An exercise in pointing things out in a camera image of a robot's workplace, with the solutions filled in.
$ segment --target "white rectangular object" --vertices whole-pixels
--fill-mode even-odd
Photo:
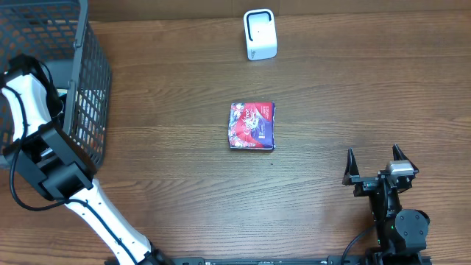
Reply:
[[[244,15],[249,60],[273,58],[277,54],[275,16],[269,9],[250,10]]]

